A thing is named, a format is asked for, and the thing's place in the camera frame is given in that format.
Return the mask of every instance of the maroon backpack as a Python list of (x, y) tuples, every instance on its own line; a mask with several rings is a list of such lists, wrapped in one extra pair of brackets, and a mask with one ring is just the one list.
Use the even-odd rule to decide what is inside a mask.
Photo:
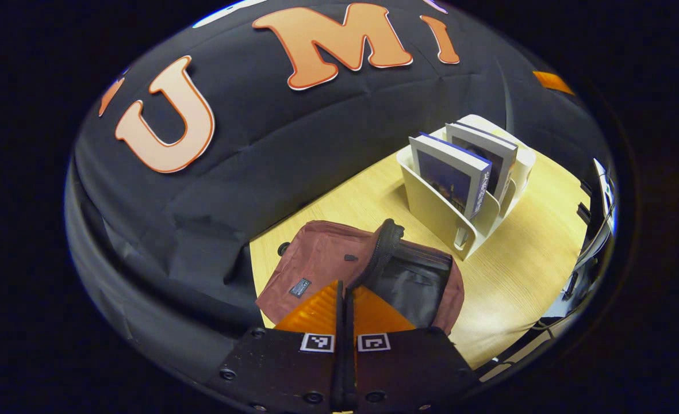
[(332, 281), (365, 285), (416, 328), (447, 335), (457, 321), (465, 287), (450, 254), (401, 240), (403, 227), (387, 219), (374, 233), (310, 221), (282, 251), (255, 302), (273, 323)]

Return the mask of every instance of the orange letter m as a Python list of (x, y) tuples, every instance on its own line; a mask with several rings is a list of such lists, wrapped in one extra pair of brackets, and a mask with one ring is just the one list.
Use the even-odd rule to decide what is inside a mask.
[(353, 71), (362, 67), (365, 39), (373, 50), (369, 62), (376, 68), (413, 62), (388, 20), (388, 10), (378, 5), (352, 3), (343, 24), (317, 11), (295, 7), (258, 18), (252, 27), (271, 29), (281, 40), (294, 68), (289, 86), (297, 91), (331, 81), (339, 73), (336, 65), (321, 59), (318, 45)]

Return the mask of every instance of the book cover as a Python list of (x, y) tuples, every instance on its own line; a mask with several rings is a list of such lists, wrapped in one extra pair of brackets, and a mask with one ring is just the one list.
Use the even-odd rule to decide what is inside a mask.
[(410, 138), (417, 173), (468, 219), (479, 212), (492, 163), (428, 134)]
[(492, 162), (490, 193), (502, 202), (516, 162), (518, 146), (483, 129), (455, 121), (447, 124), (447, 139), (451, 143)]
[(533, 171), (534, 163), (536, 163), (536, 152), (526, 146), (520, 139), (512, 136), (508, 131), (500, 126), (495, 125), (491, 121), (486, 120), (482, 116), (470, 113), (464, 118), (459, 120), (460, 123), (465, 125), (471, 125), (475, 128), (481, 129), (488, 133), (497, 136), (498, 138), (504, 139), (512, 144), (518, 146), (518, 153), (516, 154), (516, 165), (522, 164), (521, 168), (513, 168), (513, 174), (511, 175), (511, 181), (515, 180), (517, 184), (516, 192), (523, 192), (525, 187), (528, 186), (529, 178), (531, 177), (531, 172)]

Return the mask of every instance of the black cloth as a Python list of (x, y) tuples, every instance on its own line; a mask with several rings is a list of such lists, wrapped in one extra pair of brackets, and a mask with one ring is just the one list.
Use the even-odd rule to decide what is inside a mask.
[[(413, 63), (375, 68), (365, 47), (355, 72), (319, 49), (339, 75), (305, 91), (290, 89), (293, 69), (281, 42), (252, 22), (289, 7), (342, 22), (347, 4), (271, 0), (187, 27), (132, 63), (101, 118), (94, 102), (74, 158), (111, 243), (132, 270), (168, 294), (181, 296), (172, 289), (178, 285), (257, 320), (252, 273), (235, 273), (236, 265), (245, 267), (240, 252), (250, 238), (404, 147), (418, 131), (475, 113), (578, 176), (593, 153), (603, 153), (594, 119), (576, 99), (544, 89), (532, 74), (537, 66), (508, 40), (461, 11), (450, 7), (444, 15), (417, 0), (378, 2)], [(420, 15), (447, 24), (460, 63), (439, 61)], [(161, 174), (117, 140), (114, 129), (141, 99), (145, 120), (163, 141), (182, 136), (178, 113), (147, 88), (184, 55), (192, 57), (187, 71), (213, 110), (216, 131), (194, 163)]]

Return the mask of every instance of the wooden table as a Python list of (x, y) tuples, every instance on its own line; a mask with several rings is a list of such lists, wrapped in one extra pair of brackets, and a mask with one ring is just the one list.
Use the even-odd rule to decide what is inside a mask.
[[(586, 231), (579, 202), (589, 205), (579, 180), (537, 152), (513, 212), (471, 257), (461, 261), (452, 254), (465, 281), (465, 303), (450, 340), (473, 369), (523, 336), (562, 290)], [(408, 210), (401, 168), (391, 154), (250, 241), (257, 294), (281, 259), (277, 247), (306, 222), (374, 231), (386, 218), (405, 227), (403, 239), (450, 252)], [(263, 320), (274, 327), (265, 315)]]

